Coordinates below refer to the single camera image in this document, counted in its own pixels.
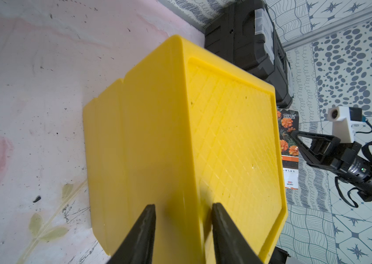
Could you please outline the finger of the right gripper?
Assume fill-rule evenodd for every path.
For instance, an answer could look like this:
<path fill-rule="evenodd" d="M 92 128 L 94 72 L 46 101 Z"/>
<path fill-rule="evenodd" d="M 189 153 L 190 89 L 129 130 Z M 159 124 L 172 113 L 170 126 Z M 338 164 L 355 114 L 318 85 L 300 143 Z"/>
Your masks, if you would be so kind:
<path fill-rule="evenodd" d="M 333 135 L 294 131 L 292 139 L 298 146 L 300 154 L 311 167 L 333 168 L 333 153 L 341 143 L 341 139 Z"/>

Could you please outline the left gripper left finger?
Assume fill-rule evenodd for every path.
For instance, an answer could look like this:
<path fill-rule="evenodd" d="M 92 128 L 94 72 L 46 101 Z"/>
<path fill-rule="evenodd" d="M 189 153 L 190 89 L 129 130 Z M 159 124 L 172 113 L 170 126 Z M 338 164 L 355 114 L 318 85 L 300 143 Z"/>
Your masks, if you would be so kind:
<path fill-rule="evenodd" d="M 146 205 L 108 264 L 151 264 L 156 230 L 155 205 Z"/>

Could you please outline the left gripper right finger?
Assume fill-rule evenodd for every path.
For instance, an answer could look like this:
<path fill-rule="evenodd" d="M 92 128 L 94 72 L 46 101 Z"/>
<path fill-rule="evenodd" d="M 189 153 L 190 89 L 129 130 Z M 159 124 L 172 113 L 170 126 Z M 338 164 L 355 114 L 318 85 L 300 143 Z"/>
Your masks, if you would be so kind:
<path fill-rule="evenodd" d="M 217 264 L 262 263 L 221 203 L 213 204 L 211 219 Z"/>

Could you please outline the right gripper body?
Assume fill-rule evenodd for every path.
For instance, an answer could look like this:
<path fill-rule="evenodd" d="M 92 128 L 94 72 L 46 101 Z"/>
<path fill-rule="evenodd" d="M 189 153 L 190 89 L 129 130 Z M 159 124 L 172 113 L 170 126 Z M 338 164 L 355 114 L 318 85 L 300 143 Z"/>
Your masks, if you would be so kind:
<path fill-rule="evenodd" d="M 340 198 L 350 207 L 357 208 L 359 205 L 347 191 L 343 195 L 339 188 L 339 182 L 349 183 L 356 190 L 364 202 L 372 201 L 372 141 L 364 146 L 360 143 L 342 143 L 341 140 L 332 137 L 333 150 L 331 151 L 334 162 L 332 172 L 336 175 L 334 183 Z"/>

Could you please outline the yellow drawer cabinet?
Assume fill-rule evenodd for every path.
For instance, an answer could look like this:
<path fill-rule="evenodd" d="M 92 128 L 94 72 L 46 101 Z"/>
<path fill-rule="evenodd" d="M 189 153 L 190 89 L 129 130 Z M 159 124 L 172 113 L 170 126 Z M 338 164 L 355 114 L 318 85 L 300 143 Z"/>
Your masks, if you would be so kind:
<path fill-rule="evenodd" d="M 213 264 L 220 203 L 267 264 L 287 218 L 274 87 L 172 36 L 83 109 L 93 233 L 113 256 L 148 205 L 152 262 Z"/>

